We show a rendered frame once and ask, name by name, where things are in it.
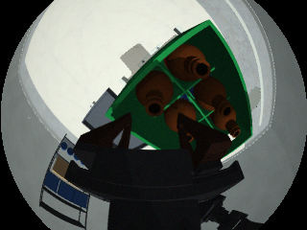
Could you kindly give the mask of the green crate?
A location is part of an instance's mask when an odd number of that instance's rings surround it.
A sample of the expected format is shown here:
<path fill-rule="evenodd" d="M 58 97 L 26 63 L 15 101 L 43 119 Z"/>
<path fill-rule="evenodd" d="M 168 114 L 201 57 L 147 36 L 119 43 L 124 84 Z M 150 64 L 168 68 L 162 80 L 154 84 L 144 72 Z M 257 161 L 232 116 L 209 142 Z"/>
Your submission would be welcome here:
<path fill-rule="evenodd" d="M 154 54 L 153 57 L 150 58 L 150 63 L 146 62 L 141 69 L 137 71 L 138 73 L 136 72 L 137 74 L 131 77 L 132 80 L 125 85 L 127 88 L 125 89 L 124 87 L 122 89 L 105 116 L 113 121 L 130 112 L 132 119 L 130 134 L 156 150 L 180 149 L 178 132 L 172 131 L 167 127 L 164 120 L 164 113 L 158 117 L 148 115 L 145 106 L 136 98 L 135 86 L 151 72 L 155 66 L 158 66 L 170 77 L 174 86 L 173 98 L 165 106 L 164 110 L 185 94 L 188 99 L 191 100 L 190 102 L 196 110 L 196 121 L 206 126 L 214 127 L 214 129 L 228 135 L 229 132 L 227 130 L 221 130 L 213 124 L 208 116 L 213 111 L 203 109 L 195 102 L 195 98 L 189 91 L 202 79 L 194 81 L 178 80 L 171 74 L 163 62 L 163 59 L 170 55 L 181 44 L 194 45 L 203 52 L 211 68 L 210 75 L 224 85 L 226 99 L 236 111 L 235 122 L 241 129 L 241 132 L 238 137 L 232 140 L 230 149 L 224 155 L 224 157 L 226 157 L 242 146 L 252 136 L 251 109 L 242 72 L 228 44 L 209 19 L 180 35 L 172 39 L 171 43 L 168 42 L 169 45 L 166 44 L 165 47 L 162 47 L 161 51 L 159 50 L 155 53 L 156 55 Z"/>

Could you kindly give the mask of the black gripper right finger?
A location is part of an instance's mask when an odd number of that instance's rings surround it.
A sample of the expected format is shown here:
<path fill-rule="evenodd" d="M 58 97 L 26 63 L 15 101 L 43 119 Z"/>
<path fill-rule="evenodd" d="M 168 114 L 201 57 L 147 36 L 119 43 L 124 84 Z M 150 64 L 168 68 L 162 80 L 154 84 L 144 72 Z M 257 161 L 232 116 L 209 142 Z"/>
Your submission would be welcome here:
<path fill-rule="evenodd" d="M 196 140 L 195 150 L 188 140 L 185 129 Z M 180 112 L 177 115 L 177 131 L 180 148 L 190 151 L 194 171 L 200 164 L 221 160 L 232 145 L 227 134 L 199 123 Z"/>

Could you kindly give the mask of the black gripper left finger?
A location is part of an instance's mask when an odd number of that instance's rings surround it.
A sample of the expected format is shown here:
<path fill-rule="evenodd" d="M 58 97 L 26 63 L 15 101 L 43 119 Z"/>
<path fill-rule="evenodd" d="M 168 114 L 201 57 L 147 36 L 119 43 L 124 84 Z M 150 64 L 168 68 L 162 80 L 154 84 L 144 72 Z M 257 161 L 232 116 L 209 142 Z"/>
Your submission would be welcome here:
<path fill-rule="evenodd" d="M 117 148 L 128 149 L 130 144 L 131 124 L 132 119 L 131 113 L 129 112 L 110 123 L 99 126 L 82 134 L 77 142 L 113 148 L 113 140 L 123 130 L 123 134 Z"/>

